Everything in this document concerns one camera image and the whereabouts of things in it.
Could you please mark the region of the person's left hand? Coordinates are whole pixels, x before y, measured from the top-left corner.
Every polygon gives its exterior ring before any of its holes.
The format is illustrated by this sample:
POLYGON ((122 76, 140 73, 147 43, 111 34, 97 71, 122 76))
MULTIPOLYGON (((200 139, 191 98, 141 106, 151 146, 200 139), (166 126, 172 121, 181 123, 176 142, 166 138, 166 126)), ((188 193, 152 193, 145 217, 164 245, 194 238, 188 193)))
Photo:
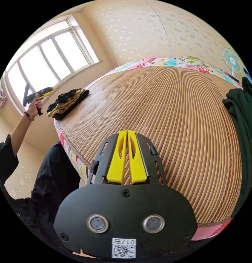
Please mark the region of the person's left hand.
POLYGON ((36 95, 31 101, 28 110, 26 111, 26 113, 29 115, 30 121, 33 121, 34 118, 38 115, 38 109, 42 109, 42 101, 38 99, 39 95, 36 95))

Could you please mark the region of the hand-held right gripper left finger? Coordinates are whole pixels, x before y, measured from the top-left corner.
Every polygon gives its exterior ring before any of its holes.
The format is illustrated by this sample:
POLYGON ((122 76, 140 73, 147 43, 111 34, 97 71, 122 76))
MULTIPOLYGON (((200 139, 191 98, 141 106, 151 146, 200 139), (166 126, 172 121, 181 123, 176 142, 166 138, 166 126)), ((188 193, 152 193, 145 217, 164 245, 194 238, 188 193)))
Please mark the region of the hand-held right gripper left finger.
POLYGON ((120 131, 116 140, 110 167, 107 173, 109 183, 123 183, 125 174, 127 131, 120 131))

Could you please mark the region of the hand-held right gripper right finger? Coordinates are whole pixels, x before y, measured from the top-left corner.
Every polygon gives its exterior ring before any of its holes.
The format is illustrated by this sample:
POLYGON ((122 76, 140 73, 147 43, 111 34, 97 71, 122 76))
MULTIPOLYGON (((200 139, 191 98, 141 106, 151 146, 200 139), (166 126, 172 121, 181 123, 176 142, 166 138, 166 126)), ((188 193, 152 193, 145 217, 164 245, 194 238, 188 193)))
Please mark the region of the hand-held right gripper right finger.
POLYGON ((142 184, 147 180, 140 147, 135 131, 128 130, 128 154, 131 184, 142 184))

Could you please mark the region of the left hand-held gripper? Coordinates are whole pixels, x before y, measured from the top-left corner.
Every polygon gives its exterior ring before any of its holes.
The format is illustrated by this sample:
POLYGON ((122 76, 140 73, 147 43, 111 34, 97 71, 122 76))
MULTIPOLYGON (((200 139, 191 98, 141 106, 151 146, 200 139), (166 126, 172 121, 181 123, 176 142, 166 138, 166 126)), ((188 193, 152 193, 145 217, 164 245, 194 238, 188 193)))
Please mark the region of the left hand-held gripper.
MULTIPOLYGON (((31 101, 34 99, 34 97, 36 95, 39 95, 39 99, 38 100, 43 100, 45 97, 48 97, 49 95, 51 95, 53 93, 53 91, 55 90, 55 87, 47 87, 44 88, 36 93, 33 93, 31 95, 28 96, 28 103, 30 105, 31 101)), ((38 116, 41 116, 43 113, 41 112, 42 109, 38 109, 38 116)))

